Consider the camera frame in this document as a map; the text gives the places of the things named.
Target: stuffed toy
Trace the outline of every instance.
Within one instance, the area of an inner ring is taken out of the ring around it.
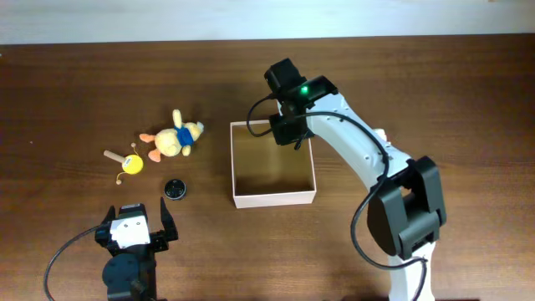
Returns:
[[[149,152],[149,158],[154,162],[161,161],[161,154],[164,156],[176,156],[182,151],[183,156],[189,156],[191,146],[199,139],[204,130],[204,125],[201,122],[183,124],[179,110],[173,110],[173,121],[175,122],[175,128],[173,129],[162,130],[156,135],[140,135],[140,139],[146,143],[155,142],[156,149]]]

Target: white wall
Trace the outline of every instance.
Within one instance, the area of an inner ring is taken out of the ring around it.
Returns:
[[[0,0],[3,44],[526,32],[535,0]]]

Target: blue scarf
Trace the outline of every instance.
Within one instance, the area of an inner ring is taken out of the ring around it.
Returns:
[[[180,129],[175,126],[176,130],[176,138],[178,138],[178,142],[182,145],[182,147],[186,145],[193,145],[193,137],[191,136],[190,130],[188,130],[185,127],[181,127]]]

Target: brown tabletop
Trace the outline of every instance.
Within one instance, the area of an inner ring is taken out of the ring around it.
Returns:
[[[0,47],[0,295],[43,300],[43,272],[67,240],[110,205],[142,202],[161,229],[164,183],[180,241],[156,254],[158,293],[171,300],[360,300],[386,296],[389,274],[353,249],[349,221],[364,186],[313,139],[312,205],[237,210],[229,123],[269,92],[263,73],[290,57],[323,74],[394,145],[441,168],[448,222],[432,260],[437,298],[531,300],[535,294],[535,35],[103,43]],[[103,150],[146,158],[142,132],[171,111],[206,132],[189,157],[145,160],[115,185]],[[258,108],[258,119],[273,114]],[[365,250],[385,261],[365,222]],[[76,242],[50,274],[57,300],[105,300],[108,252]]]

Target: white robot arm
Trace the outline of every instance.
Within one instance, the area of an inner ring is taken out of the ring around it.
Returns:
[[[434,162],[428,157],[415,161],[397,150],[351,110],[330,81],[323,76],[307,81],[289,59],[274,64],[264,78],[273,92],[265,99],[278,100],[279,114],[270,116],[271,130],[257,134],[249,127],[251,133],[260,136],[272,131],[279,145],[296,143],[296,150],[303,139],[314,135],[326,140],[370,191],[361,207],[369,204],[368,228],[389,255],[389,266],[368,258],[353,231],[352,238],[364,259],[390,270],[390,300],[434,300],[431,273],[427,271],[431,269],[429,261],[439,228],[446,222]],[[247,120],[265,99],[251,108]],[[402,196],[401,187],[410,193]],[[355,216],[352,227],[359,214]]]

